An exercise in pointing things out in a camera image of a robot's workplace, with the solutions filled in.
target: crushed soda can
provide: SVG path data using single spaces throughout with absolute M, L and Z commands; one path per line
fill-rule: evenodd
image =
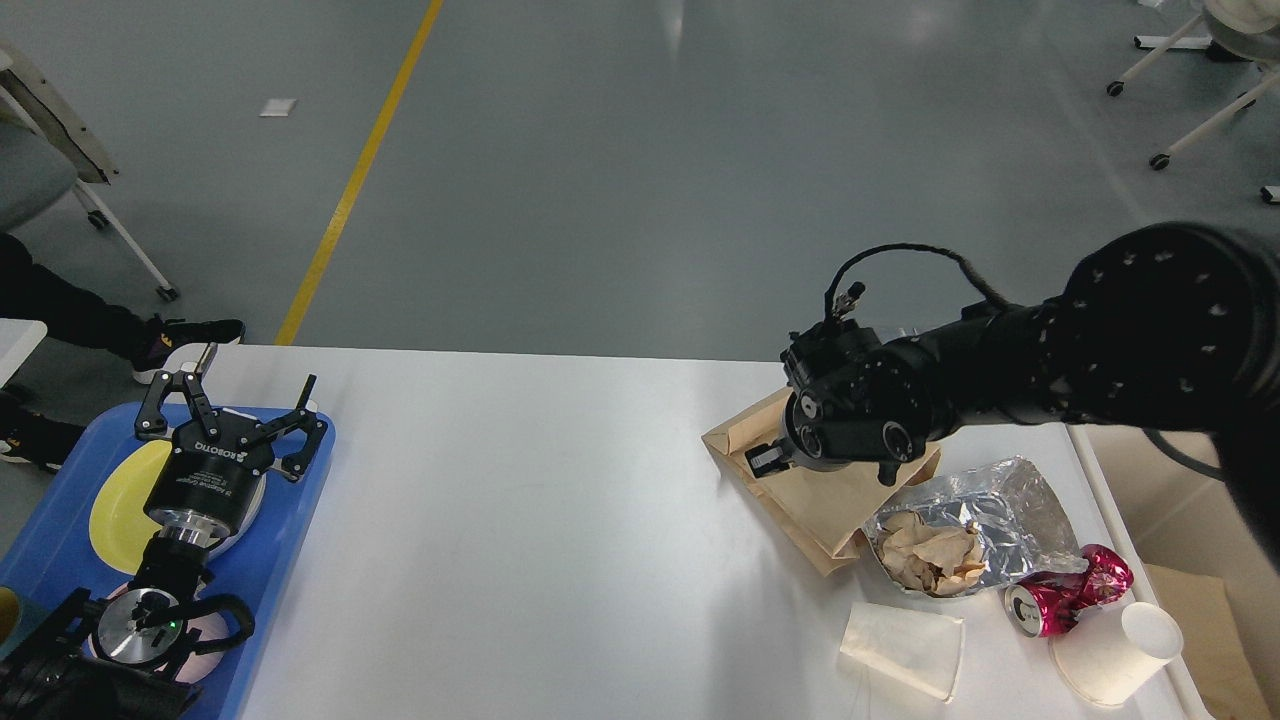
M 1133 585 L 1133 571 L 1101 544 L 1082 548 L 1083 573 L 1036 573 L 1005 591 L 1005 611 L 1029 637 L 1061 635 L 1076 625 L 1080 610 L 1120 600 Z

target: aluminum foil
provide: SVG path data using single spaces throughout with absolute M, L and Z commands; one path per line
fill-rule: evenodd
M 877 561 L 881 560 L 882 523 L 904 510 L 918 512 L 927 525 L 966 527 L 978 532 L 987 570 L 974 587 L 951 597 L 1010 585 L 1033 573 L 1088 569 L 1053 488 L 1025 457 L 1010 457 L 956 475 L 938 475 L 899 491 L 863 525 Z M 902 591 L 925 596 L 919 591 Z

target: can lid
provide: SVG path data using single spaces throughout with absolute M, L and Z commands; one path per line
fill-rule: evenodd
M 1044 615 L 1039 602 L 1029 589 L 1023 585 L 1010 585 L 1005 591 L 1005 612 L 1010 620 L 1027 637 L 1039 637 L 1044 634 Z

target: chair leg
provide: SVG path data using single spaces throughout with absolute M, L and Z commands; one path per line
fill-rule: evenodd
M 88 224 L 97 229 L 104 229 L 106 225 L 111 224 L 111 222 L 106 219 L 106 213 L 104 213 L 102 209 L 93 202 L 93 199 L 90 197 L 83 188 L 81 188 L 79 181 L 72 186 L 72 193 L 76 195 L 76 200 L 79 200 L 81 208 L 83 208 L 84 214 L 88 215 Z
M 1187 37 L 1188 35 L 1190 35 L 1190 32 L 1193 29 L 1196 29 L 1197 27 L 1199 27 L 1199 24 L 1202 22 L 1204 22 L 1204 18 L 1203 18 L 1203 15 L 1199 15 L 1199 14 L 1197 14 L 1194 18 L 1187 20 L 1187 24 L 1184 24 L 1183 27 L 1180 27 L 1176 31 L 1174 31 L 1174 33 L 1170 35 L 1169 37 L 1166 37 L 1165 41 L 1161 42 L 1155 50 L 1152 50 L 1151 53 L 1147 53 L 1142 58 L 1142 60 L 1138 60 L 1137 63 L 1134 63 L 1134 65 L 1132 68 L 1129 68 L 1128 70 L 1125 70 L 1124 74 L 1121 74 L 1114 82 L 1111 82 L 1111 85 L 1107 86 L 1107 95 L 1110 95 L 1111 97 L 1115 97 L 1116 95 L 1120 95 L 1121 92 L 1124 92 L 1124 83 L 1125 82 L 1128 82 L 1128 81 L 1138 77 L 1138 73 L 1140 73 L 1142 70 L 1147 69 L 1147 65 L 1155 63 L 1157 58 L 1160 58 L 1161 55 L 1164 55 L 1165 53 L 1167 53 L 1169 49 L 1172 47 L 1174 45 L 1176 45 L 1179 40 L 1181 40 L 1181 38 Z
M 1253 90 L 1249 90 L 1244 95 L 1236 97 L 1234 102 L 1219 110 L 1212 118 L 1201 123 L 1199 127 L 1197 127 L 1192 132 L 1184 135 L 1181 138 L 1178 140 L 1178 142 L 1170 145 L 1169 149 L 1165 150 L 1164 152 L 1153 155 L 1151 160 L 1147 161 L 1147 164 L 1149 164 L 1153 170 L 1164 170 L 1165 168 L 1169 167 L 1170 158 L 1181 152 L 1183 150 L 1187 150 L 1210 132 L 1213 132 L 1213 129 L 1225 123 L 1231 115 L 1238 113 L 1242 108 L 1253 104 L 1253 101 L 1257 100 L 1260 95 L 1266 92 L 1267 88 L 1270 88 L 1276 82 L 1280 82 L 1280 72 L 1268 70 L 1266 77 L 1262 78 L 1262 82 L 1253 86 Z
M 155 263 L 152 263 L 150 258 L 147 258 L 147 254 L 142 251 L 142 247 L 140 247 L 138 243 L 133 240 L 133 236 L 129 234 L 129 231 L 124 229 L 124 225 L 122 225 L 120 220 L 115 217 L 114 213 L 111 213 L 111 209 L 108 208 L 105 202 L 102 202 L 102 199 L 100 199 L 96 192 L 93 192 L 87 184 L 84 184 L 83 181 L 76 181 L 73 191 L 76 193 L 76 199 L 81 201 L 81 205 L 83 205 L 86 210 L 90 210 L 90 218 L 93 217 L 93 213 L 101 213 L 101 217 L 106 220 L 106 223 L 114 227 L 115 232 L 120 233 L 120 237 L 124 240 L 124 243 L 129 246 L 129 250 L 132 250 L 133 254 L 142 263 L 142 265 L 146 266 L 147 272 L 151 273 L 151 277 L 155 278 L 157 283 L 160 283 L 160 286 L 156 287 L 156 293 L 159 293 L 160 297 L 163 297 L 165 301 L 177 300 L 178 288 L 175 288 L 160 273 L 160 269 L 155 266 Z

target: person's leg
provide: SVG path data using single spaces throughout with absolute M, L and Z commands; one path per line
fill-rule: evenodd
M 174 350 L 187 343 L 238 342 L 244 323 L 142 320 L 127 307 L 109 305 L 35 263 L 18 238 L 0 233 L 0 318 L 40 320 L 49 336 L 82 347 L 104 348 L 133 364 L 133 379 L 151 377 Z
M 146 351 L 154 332 L 119 305 L 109 305 L 35 263 L 18 238 L 0 233 L 0 316 L 40 320 L 49 336 L 83 347 L 104 348 L 133 360 Z

